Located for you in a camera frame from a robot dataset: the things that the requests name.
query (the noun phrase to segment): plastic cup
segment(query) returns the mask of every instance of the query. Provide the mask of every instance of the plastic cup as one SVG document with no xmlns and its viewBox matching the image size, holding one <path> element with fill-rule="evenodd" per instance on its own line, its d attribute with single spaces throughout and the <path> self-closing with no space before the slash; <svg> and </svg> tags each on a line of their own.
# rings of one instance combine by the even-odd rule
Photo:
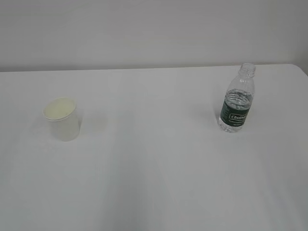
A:
<svg viewBox="0 0 308 231">
<path fill-rule="evenodd" d="M 69 98 L 51 101 L 43 110 L 49 122 L 51 133 L 61 141 L 71 141 L 79 134 L 76 103 Z"/>
</svg>

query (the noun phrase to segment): white tablecloth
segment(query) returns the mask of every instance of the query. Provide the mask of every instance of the white tablecloth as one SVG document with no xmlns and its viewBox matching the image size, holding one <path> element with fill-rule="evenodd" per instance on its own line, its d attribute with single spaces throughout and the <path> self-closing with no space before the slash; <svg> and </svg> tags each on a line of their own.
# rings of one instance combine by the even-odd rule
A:
<svg viewBox="0 0 308 231">
<path fill-rule="evenodd" d="M 258 65 L 239 133 L 216 116 L 238 66 L 0 73 L 1 231 L 307 231 L 308 77 Z M 77 102 L 55 140 L 42 109 Z"/>
</svg>

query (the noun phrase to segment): wall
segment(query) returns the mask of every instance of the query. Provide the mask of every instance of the wall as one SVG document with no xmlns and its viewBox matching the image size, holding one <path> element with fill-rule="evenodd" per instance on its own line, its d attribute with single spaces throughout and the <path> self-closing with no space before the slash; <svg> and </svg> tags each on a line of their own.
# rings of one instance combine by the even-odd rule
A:
<svg viewBox="0 0 308 231">
<path fill-rule="evenodd" d="M 0 71 L 294 63 L 307 0 L 2 0 Z"/>
</svg>

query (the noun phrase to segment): green label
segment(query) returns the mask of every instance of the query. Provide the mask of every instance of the green label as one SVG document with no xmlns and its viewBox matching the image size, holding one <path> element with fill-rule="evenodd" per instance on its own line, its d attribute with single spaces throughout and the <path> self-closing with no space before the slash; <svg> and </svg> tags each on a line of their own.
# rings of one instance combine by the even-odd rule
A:
<svg viewBox="0 0 308 231">
<path fill-rule="evenodd" d="M 236 110 L 229 107 L 226 102 L 224 102 L 220 113 L 220 118 L 225 124 L 228 124 L 229 126 L 239 127 L 245 123 L 248 112 L 249 109 Z"/>
</svg>

